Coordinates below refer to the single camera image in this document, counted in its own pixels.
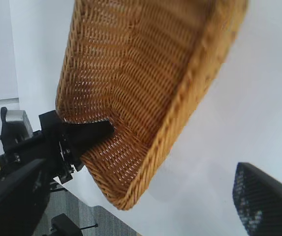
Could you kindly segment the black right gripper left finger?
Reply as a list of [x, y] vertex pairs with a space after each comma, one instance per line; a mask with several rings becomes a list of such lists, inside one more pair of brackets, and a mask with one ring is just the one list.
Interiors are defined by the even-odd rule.
[[33, 235], [50, 199], [44, 159], [36, 159], [0, 180], [0, 236]]

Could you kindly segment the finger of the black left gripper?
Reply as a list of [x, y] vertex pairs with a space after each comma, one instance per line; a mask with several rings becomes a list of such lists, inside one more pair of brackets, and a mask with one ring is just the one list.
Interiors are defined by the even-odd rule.
[[108, 120], [83, 124], [63, 123], [63, 128], [66, 142], [76, 159], [114, 132], [114, 127]]

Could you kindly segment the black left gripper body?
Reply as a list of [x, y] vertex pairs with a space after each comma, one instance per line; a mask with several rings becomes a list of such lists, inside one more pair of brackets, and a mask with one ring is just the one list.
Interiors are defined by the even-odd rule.
[[55, 110], [39, 115], [42, 134], [48, 144], [50, 175], [58, 177], [64, 184], [73, 179], [72, 174], [80, 171], [80, 149], [76, 146], [76, 135], [80, 125], [64, 122]]

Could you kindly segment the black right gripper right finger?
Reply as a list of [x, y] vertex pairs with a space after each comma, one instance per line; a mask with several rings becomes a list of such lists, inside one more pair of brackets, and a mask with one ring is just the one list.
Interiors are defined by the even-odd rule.
[[282, 183], [256, 166], [239, 162], [233, 203], [250, 236], [282, 236]]

